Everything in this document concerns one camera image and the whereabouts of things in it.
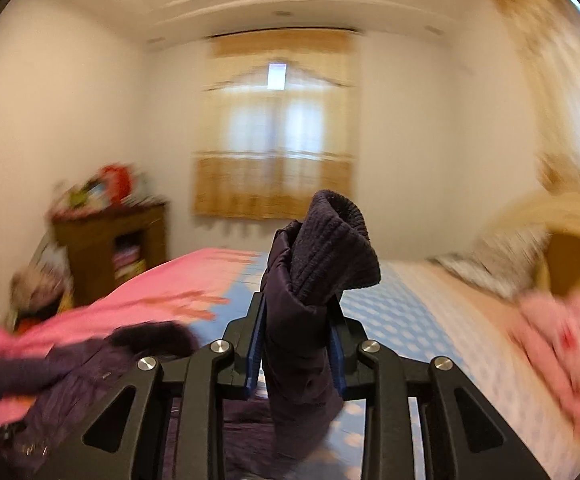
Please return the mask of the dark purple quilted jacket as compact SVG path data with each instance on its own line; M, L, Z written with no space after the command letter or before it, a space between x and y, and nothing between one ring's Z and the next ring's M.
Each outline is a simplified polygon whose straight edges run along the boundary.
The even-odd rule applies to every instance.
M327 357L328 311L345 290L380 278L363 215L336 192L316 193L303 221L276 232L261 281L267 393L224 405L228 478L280 479L319 448L343 406ZM0 458L30 477L139 360L186 358L198 346L178 323L141 323L41 359L0 358L0 400L34 401L25 415L0 422Z

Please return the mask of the pile of clothes on floor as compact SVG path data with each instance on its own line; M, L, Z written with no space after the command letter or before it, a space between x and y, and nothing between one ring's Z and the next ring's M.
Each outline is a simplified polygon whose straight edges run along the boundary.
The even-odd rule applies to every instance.
M47 321L60 310L70 277L56 266L30 264L16 271L10 281L8 324L15 332L20 324Z

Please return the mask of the pink and blue bed blanket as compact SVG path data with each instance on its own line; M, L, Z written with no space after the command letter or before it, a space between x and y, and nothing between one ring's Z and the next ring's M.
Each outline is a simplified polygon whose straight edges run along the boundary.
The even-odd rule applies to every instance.
M55 315L24 334L0 327L0 356L44 356L55 347L140 322L176 321L206 344L247 312L266 262L262 252L191 252L133 278L89 307ZM377 286L345 292L343 313L400 356L422 362L448 356L547 474L574 478L580 472L580 437L511 340L514 307L427 263L383 261L381 274Z

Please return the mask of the pink folded garment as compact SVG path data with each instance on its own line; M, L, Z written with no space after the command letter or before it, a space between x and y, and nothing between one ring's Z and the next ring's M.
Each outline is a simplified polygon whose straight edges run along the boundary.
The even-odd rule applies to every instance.
M518 307L511 338L580 434L580 295L531 292Z

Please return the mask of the grey patterned pillow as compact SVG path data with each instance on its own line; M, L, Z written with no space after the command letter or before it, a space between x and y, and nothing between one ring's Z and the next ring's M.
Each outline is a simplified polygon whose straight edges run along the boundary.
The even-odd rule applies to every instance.
M455 278L483 292L512 301L529 290L550 238L544 226L481 235L468 252L429 259Z

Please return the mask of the brown wooden desk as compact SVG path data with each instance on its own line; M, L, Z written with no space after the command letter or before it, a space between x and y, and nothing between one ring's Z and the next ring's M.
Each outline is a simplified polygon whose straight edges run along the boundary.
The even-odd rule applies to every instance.
M120 285L114 258L127 248L138 249L148 269L168 260L168 203L152 200L118 205L92 214L53 216L51 233L66 249L77 307L88 306Z

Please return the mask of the cream wooden headboard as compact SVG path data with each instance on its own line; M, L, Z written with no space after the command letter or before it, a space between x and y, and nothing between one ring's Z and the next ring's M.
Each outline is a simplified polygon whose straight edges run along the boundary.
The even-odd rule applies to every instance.
M536 268L536 287L555 296L580 294L580 193L533 193L496 214L486 229L522 226L544 226L550 234Z

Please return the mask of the red gift box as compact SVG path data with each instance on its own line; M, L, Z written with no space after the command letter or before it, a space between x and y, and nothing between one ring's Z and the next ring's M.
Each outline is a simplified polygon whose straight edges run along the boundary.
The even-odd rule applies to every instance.
M118 205L128 197L132 191L131 172L128 166L112 164L99 170L105 193L112 205Z

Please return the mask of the beige side window curtain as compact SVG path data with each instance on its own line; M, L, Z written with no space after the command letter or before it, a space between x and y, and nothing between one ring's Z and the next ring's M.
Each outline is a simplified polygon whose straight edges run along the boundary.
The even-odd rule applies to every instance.
M580 4L494 0L520 55L535 106L540 182L580 192Z

